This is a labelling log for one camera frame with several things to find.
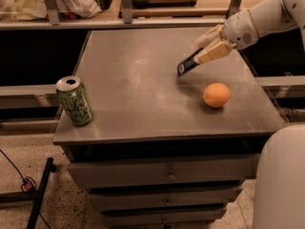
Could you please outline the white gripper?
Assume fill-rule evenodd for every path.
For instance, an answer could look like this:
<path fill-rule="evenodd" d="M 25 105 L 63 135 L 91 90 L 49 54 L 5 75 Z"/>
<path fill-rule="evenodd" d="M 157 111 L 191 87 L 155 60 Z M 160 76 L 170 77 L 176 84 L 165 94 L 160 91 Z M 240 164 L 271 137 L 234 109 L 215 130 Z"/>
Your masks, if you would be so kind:
<path fill-rule="evenodd" d="M 250 12 L 241 10 L 229 17 L 224 26 L 217 25 L 199 36 L 195 45 L 205 49 L 194 57 L 194 62 L 205 64 L 229 55 L 233 46 L 223 41 L 223 36 L 237 50 L 244 50 L 255 44 L 258 41 L 258 33 Z"/>

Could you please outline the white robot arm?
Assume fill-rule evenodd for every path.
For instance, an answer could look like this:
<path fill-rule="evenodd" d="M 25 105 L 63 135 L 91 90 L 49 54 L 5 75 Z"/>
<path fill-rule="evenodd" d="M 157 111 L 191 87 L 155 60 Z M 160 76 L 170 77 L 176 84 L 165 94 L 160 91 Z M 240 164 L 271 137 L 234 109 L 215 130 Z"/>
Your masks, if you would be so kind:
<path fill-rule="evenodd" d="M 231 16 L 196 41 L 197 64 L 242 50 L 273 32 L 304 29 L 305 0 L 264 0 Z M 276 132 L 260 155 L 253 229 L 305 229 L 305 124 Z"/>

